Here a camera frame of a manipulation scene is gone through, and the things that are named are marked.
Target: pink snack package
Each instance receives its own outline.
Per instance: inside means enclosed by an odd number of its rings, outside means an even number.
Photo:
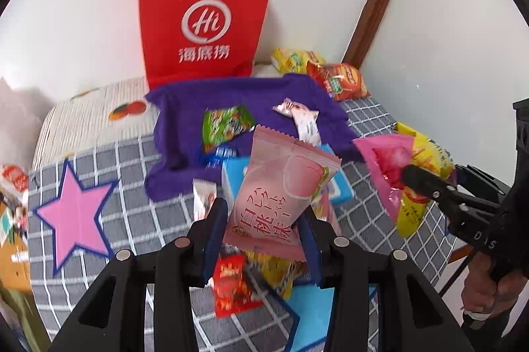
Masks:
[[[404,189],[400,182],[400,172],[412,159],[413,137],[389,134],[354,139],[353,143],[366,162],[381,203],[396,222]]]
[[[256,126],[252,153],[224,243],[305,261],[294,221],[340,168],[341,160],[294,137]]]

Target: white circle logo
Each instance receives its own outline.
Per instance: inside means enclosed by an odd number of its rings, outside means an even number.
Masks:
[[[205,8],[200,14],[198,21],[193,23],[191,27],[189,26],[189,19],[191,14],[198,10],[201,7]],[[202,31],[203,34],[208,32],[214,32],[220,29],[219,25],[219,12],[215,9],[210,10],[210,7],[213,6],[220,10],[224,15],[224,26],[220,32],[216,33],[213,37],[201,37],[199,36]],[[220,0],[200,0],[193,4],[182,17],[182,33],[190,41],[200,44],[206,44],[214,42],[215,40],[220,39],[228,31],[229,25],[231,24],[231,12],[229,11],[226,3]]]

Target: green cloth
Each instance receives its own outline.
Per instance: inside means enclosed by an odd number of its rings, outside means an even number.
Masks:
[[[32,352],[47,352],[51,345],[46,328],[40,319],[33,294],[7,290],[0,283],[0,294],[6,304],[18,315]]]

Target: pink star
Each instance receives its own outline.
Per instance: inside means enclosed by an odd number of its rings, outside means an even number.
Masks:
[[[64,162],[59,196],[34,212],[54,230],[54,275],[76,248],[112,255],[97,218],[115,186],[113,182],[84,189]]]

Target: silver bolt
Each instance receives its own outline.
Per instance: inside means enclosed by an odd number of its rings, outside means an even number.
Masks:
[[[121,249],[121,251],[118,251],[116,254],[116,258],[118,261],[125,261],[126,259],[129,259],[131,256],[131,252],[129,249]]]
[[[189,245],[191,244],[191,240],[189,240],[187,237],[185,236],[182,236],[182,237],[178,237],[176,240],[175,240],[175,246],[177,248],[187,248]]]
[[[393,257],[399,261],[404,261],[408,258],[408,254],[402,249],[397,249],[396,251],[393,251]]]
[[[347,237],[338,236],[334,239],[334,244],[338,246],[338,248],[346,248],[349,246],[349,239]]]

